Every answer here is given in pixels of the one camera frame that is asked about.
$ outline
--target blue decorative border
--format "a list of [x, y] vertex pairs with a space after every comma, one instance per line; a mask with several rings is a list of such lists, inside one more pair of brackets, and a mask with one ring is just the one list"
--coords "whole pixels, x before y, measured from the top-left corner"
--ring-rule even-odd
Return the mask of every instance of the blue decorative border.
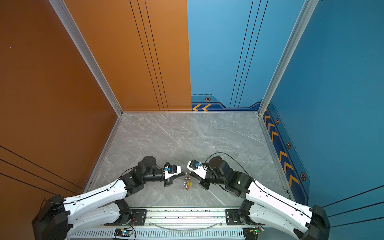
[[258, 111], [261, 102], [248, 108], [226, 108], [212, 95], [192, 95], [192, 111]]
[[310, 185], [308, 173], [303, 167], [272, 102], [263, 115], [263, 121], [272, 139], [273, 146], [275, 147], [275, 151], [281, 162], [281, 167], [290, 184], [295, 201], [307, 205]]

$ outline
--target yellow chevron arrow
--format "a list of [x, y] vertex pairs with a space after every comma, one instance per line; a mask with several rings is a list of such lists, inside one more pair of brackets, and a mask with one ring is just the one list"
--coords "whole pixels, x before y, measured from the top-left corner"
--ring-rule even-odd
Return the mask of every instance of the yellow chevron arrow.
[[196, 109], [196, 108], [198, 108], [198, 107], [200, 107], [201, 106], [201, 104], [198, 104], [198, 105], [196, 105], [194, 108], [192, 108], [192, 110], [195, 110], [196, 112], [198, 112], [198, 110]]
[[285, 172], [285, 174], [287, 174], [287, 167], [289, 167], [290, 169], [293, 170], [292, 166], [289, 165], [287, 162], [285, 162], [285, 163], [284, 163], [284, 172]]
[[271, 127], [274, 127], [272, 123], [268, 123], [268, 132], [271, 132]]
[[274, 136], [274, 135], [279, 136], [279, 135], [277, 134], [277, 132], [272, 131], [272, 142], [273, 142], [273, 136]]
[[292, 180], [294, 180], [295, 182], [297, 182], [297, 184], [299, 184], [299, 181], [292, 175], [289, 175], [289, 186], [292, 187]]
[[211, 104], [208, 104], [207, 106], [203, 107], [203, 110], [208, 112], [207, 107], [211, 106]]
[[281, 156], [282, 156], [282, 155], [288, 157], [287, 154], [286, 154], [285, 152], [280, 151], [280, 162], [281, 162]]
[[265, 125], [266, 125], [266, 119], [267, 119], [267, 118], [270, 119], [271, 117], [270, 117], [270, 116], [265, 116]]

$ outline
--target gray marble floor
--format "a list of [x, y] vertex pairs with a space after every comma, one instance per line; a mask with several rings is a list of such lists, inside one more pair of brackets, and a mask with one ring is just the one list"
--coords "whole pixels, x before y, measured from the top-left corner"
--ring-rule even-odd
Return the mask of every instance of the gray marble floor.
[[[115, 180], [147, 155], [159, 166], [166, 162], [181, 165], [199, 162], [215, 152], [235, 158], [247, 172], [271, 190], [288, 196], [278, 176], [257, 113], [124, 113], [92, 189]], [[238, 171], [242, 169], [229, 157], [220, 155]], [[184, 189], [184, 178], [164, 188], [163, 183], [148, 182], [143, 190], [126, 198], [131, 207], [240, 206], [243, 199], [224, 192], [219, 186], [209, 190], [192, 181]]]

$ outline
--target orange wall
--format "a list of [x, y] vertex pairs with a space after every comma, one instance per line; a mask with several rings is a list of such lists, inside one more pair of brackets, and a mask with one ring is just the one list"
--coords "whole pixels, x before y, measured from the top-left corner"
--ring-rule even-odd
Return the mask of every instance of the orange wall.
[[191, 109], [186, 0], [65, 0], [124, 111]]
[[33, 239], [44, 197], [82, 193], [117, 115], [48, 0], [3, 0], [0, 26], [1, 239]]

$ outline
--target blue wall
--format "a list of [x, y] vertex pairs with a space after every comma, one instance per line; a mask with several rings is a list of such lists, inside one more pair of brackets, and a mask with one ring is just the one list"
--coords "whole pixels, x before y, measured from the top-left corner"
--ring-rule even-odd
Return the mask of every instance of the blue wall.
[[[310, 205], [384, 184], [384, 2], [319, 1], [272, 98], [308, 170]], [[384, 199], [384, 188], [325, 207], [328, 215]], [[383, 217], [384, 204], [330, 217]], [[384, 239], [384, 219], [331, 229], [330, 239]]]
[[225, 107], [250, 107], [260, 101], [303, 3], [188, 0], [192, 95], [213, 95]]

